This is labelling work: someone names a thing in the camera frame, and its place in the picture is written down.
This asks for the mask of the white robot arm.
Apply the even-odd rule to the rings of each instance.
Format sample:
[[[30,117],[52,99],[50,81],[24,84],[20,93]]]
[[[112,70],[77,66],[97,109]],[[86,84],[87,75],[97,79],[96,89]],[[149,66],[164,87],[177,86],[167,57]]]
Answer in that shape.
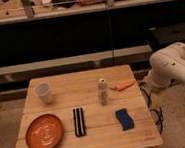
[[[175,79],[185,83],[185,44],[172,43],[154,52],[149,60],[152,69],[146,82],[152,92],[164,90]]]

